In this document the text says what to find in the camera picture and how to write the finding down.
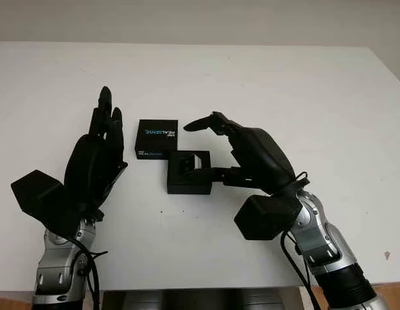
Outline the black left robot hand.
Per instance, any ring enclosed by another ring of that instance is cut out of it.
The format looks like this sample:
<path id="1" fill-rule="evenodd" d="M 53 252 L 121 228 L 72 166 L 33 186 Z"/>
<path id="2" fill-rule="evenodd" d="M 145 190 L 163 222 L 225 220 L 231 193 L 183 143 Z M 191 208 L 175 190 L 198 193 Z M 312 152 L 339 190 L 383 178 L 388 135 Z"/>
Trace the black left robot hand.
<path id="1" fill-rule="evenodd" d="M 128 167 L 123 153 L 122 113 L 112 106 L 111 90 L 104 86 L 89 131 L 75 144 L 65 171 L 64 186 L 80 212 L 98 212 Z"/>

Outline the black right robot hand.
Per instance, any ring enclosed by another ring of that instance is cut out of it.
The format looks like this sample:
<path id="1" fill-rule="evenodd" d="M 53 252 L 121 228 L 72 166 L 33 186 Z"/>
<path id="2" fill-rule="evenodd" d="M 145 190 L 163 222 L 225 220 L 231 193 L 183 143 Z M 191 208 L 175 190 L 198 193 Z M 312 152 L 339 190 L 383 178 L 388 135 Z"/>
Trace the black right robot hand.
<path id="1" fill-rule="evenodd" d="M 275 194 L 296 180 L 291 163 L 265 130 L 243 127 L 221 112 L 212 112 L 184 126 L 188 132 L 208 128 L 218 136 L 228 137 L 231 154 L 240 166 L 195 169 L 186 173 L 187 177 L 261 189 L 267 194 Z"/>

